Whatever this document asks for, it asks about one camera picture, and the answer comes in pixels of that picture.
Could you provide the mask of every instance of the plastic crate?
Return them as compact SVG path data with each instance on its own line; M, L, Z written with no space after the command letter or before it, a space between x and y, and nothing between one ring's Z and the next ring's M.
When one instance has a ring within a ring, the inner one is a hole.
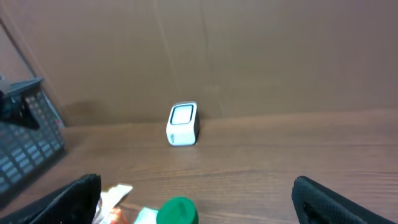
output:
M40 128L34 130L0 121L0 207L6 206L34 175L63 152L64 141L40 88L41 82L41 78L35 78L15 83L3 96L4 101L25 99Z

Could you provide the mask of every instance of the small white box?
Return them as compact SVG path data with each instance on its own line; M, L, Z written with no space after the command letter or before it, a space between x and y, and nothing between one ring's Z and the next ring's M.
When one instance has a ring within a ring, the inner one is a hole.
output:
M199 134L197 104L193 101L177 103L172 107L166 127L167 140L172 146L190 146Z

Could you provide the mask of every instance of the brown surface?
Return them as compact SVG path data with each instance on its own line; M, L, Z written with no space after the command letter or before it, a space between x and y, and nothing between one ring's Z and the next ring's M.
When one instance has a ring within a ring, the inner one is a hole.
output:
M22 81L30 79L25 64L8 39L0 24L0 74L9 80Z
M170 147L165 124L68 128L68 156L2 212L99 173L124 182L127 203L159 207L186 195L201 223L297 223L294 179L307 175L398 222L398 111L204 120L199 142Z
M398 1L0 0L67 124L398 106Z

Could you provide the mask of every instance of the wooden table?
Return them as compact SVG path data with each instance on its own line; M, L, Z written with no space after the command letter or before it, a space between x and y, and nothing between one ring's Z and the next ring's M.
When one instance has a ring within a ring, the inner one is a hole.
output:
M204 120L198 144L171 147L165 124L63 130L68 155L1 215L86 173L134 186L126 202L191 198L200 223L297 223L293 182L306 175L398 222L398 111Z

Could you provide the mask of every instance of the green cap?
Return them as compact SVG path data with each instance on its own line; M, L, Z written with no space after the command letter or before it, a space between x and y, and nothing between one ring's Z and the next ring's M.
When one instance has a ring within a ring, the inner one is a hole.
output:
M166 202L156 216L156 224L198 224L195 205L186 197L175 197Z

